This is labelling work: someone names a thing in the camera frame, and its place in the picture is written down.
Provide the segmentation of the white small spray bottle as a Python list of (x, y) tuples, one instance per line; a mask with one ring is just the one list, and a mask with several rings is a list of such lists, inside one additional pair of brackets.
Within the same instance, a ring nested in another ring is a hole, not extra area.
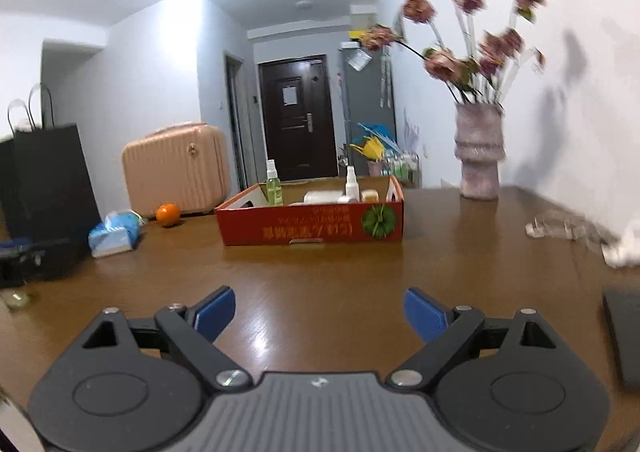
[(345, 195), (350, 199), (358, 202), (360, 200), (360, 189), (357, 180), (355, 167), (348, 166), (346, 172)]

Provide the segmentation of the translucent white plastic jar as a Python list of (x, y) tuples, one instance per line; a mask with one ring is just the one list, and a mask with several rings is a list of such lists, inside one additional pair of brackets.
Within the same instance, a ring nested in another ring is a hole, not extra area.
[(309, 205), (340, 204), (344, 194), (341, 190), (314, 190), (304, 195), (303, 203)]

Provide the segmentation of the orange fruit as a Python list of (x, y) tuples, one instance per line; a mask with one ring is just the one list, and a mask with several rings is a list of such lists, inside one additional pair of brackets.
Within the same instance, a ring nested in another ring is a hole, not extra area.
[(155, 212), (155, 219), (164, 228), (173, 227), (180, 221), (181, 212), (176, 204), (161, 204)]

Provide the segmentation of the blue tissue pack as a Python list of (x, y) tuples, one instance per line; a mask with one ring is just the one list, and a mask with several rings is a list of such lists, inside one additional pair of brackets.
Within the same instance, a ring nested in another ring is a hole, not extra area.
[(143, 218), (133, 210), (110, 212), (88, 235), (93, 258), (104, 258), (134, 250), (139, 242)]

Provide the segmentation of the red cardboard box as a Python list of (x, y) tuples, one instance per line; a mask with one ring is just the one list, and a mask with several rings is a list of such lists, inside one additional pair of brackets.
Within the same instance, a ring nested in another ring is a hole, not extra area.
[(282, 206), (269, 205), (265, 186), (254, 184), (216, 208), (222, 240), (227, 246), (401, 240), (405, 206), (401, 183), (393, 176), (359, 177), (357, 181), (362, 190), (376, 191), (376, 203), (303, 202), (310, 191), (343, 192), (343, 178), (283, 183)]

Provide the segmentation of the small yellow beige box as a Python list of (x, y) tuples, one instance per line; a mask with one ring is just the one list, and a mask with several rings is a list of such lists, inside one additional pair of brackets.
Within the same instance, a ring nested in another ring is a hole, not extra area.
[(378, 203), (380, 201), (380, 194), (374, 189), (362, 190), (360, 192), (360, 200), (363, 203)]

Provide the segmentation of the pink ribbed suitcase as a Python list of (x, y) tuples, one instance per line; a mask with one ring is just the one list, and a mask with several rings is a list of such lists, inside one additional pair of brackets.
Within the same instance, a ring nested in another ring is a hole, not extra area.
[(207, 214), (232, 188), (224, 132), (206, 123), (165, 127), (122, 150), (128, 198), (133, 210), (153, 218), (163, 204), (184, 214)]

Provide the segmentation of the green spray bottle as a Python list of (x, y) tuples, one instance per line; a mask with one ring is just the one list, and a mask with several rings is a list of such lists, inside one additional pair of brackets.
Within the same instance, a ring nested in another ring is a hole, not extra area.
[(266, 190), (268, 202), (271, 206), (283, 205), (282, 186), (274, 160), (267, 160)]

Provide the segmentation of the black phone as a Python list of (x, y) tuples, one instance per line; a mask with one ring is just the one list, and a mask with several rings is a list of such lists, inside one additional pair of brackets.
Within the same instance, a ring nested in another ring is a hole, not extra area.
[(627, 390), (638, 391), (640, 383), (638, 290), (616, 290), (615, 288), (605, 290), (603, 309), (612, 338), (620, 383)]

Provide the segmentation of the clear drinking glass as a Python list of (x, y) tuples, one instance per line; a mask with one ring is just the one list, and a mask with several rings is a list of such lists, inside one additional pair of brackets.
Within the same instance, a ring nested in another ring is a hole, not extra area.
[(29, 294), (21, 292), (2, 292), (1, 300), (11, 311), (24, 309), (30, 304)]

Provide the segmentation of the pink textured vase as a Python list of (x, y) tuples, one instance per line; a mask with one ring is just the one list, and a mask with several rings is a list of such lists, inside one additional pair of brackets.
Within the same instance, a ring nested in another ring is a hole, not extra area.
[(495, 201), (500, 192), (498, 164), (506, 157), (502, 109), (492, 103), (459, 103), (454, 156), (461, 163), (460, 193)]

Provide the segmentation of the black paper bag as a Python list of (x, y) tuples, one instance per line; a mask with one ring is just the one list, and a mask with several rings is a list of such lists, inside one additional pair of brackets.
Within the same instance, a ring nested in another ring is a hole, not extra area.
[(29, 130), (1, 142), (1, 286), (66, 276), (90, 253), (100, 214), (76, 125), (39, 128), (20, 99)]

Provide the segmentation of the yellow blue toy clutter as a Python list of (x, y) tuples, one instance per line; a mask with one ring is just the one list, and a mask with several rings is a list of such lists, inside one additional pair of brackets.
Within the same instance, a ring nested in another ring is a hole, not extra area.
[(348, 149), (354, 163), (364, 165), (371, 177), (394, 176), (409, 188), (421, 185), (421, 162), (416, 152), (401, 149), (390, 130), (382, 124), (356, 123), (358, 136)]

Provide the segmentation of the grey refrigerator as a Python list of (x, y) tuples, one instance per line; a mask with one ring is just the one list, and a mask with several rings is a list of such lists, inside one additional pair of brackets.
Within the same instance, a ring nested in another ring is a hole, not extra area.
[(358, 176), (369, 173), (367, 160), (350, 145), (369, 134), (361, 124), (383, 126), (383, 134), (397, 140), (390, 49), (369, 51), (356, 42), (344, 42), (340, 53), (342, 101), (349, 163)]

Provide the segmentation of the dark entrance door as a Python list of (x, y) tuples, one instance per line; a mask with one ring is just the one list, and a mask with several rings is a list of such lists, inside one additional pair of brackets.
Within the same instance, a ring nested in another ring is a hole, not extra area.
[(283, 181), (335, 177), (337, 156), (325, 56), (258, 65), (267, 155)]

